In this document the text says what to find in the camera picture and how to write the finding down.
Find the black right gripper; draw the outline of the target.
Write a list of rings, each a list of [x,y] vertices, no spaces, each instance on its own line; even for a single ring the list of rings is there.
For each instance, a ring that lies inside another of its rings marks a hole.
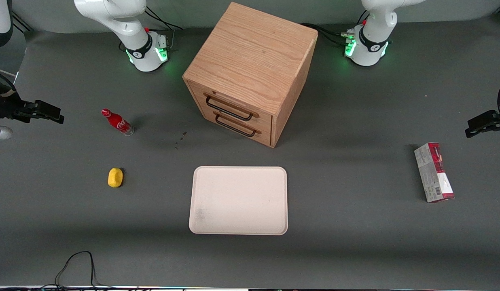
[[[32,118],[53,121],[63,124],[65,116],[61,109],[45,101],[27,102],[29,112],[19,111],[25,105],[15,88],[15,85],[0,73],[0,120],[9,118],[23,123],[30,123]]]

